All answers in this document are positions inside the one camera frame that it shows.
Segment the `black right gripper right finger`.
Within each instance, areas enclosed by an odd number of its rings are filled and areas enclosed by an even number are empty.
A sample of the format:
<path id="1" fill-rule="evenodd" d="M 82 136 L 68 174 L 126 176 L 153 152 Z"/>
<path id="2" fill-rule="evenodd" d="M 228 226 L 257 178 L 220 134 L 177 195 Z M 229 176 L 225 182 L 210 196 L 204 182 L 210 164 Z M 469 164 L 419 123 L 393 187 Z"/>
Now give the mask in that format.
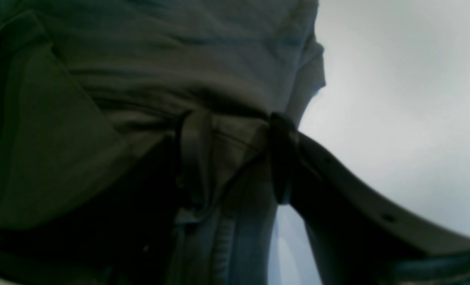
<path id="1" fill-rule="evenodd" d="M 470 237 L 377 193 L 284 114 L 268 136 L 278 203 L 303 218 L 324 285 L 470 285 Z"/>

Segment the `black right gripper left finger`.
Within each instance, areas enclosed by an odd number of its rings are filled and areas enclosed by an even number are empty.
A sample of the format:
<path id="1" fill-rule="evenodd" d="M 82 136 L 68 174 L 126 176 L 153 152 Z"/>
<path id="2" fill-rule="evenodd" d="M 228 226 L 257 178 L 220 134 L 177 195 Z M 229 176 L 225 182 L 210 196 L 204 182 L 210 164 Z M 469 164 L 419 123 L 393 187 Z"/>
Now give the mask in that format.
<path id="1" fill-rule="evenodd" d="M 30 230 L 0 229 L 0 278 L 22 285 L 137 285 L 158 280 L 176 215 L 208 207 L 212 114 L 189 111 L 107 190 Z"/>

